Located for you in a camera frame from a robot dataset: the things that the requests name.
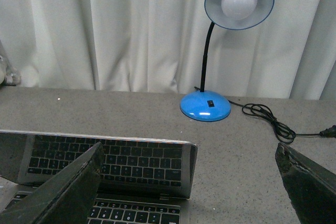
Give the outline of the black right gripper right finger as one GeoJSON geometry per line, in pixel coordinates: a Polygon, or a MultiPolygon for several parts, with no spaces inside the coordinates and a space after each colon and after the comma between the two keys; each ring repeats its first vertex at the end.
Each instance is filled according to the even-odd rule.
{"type": "Polygon", "coordinates": [[[284,143],[275,160],[301,223],[335,223],[335,174],[284,143]]]}

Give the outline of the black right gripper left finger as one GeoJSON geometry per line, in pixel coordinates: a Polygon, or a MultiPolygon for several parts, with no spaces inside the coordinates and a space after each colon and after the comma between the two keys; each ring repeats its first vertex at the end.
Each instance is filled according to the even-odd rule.
{"type": "Polygon", "coordinates": [[[86,223],[101,182],[104,151],[89,148],[33,193],[1,212],[1,223],[86,223]]]}

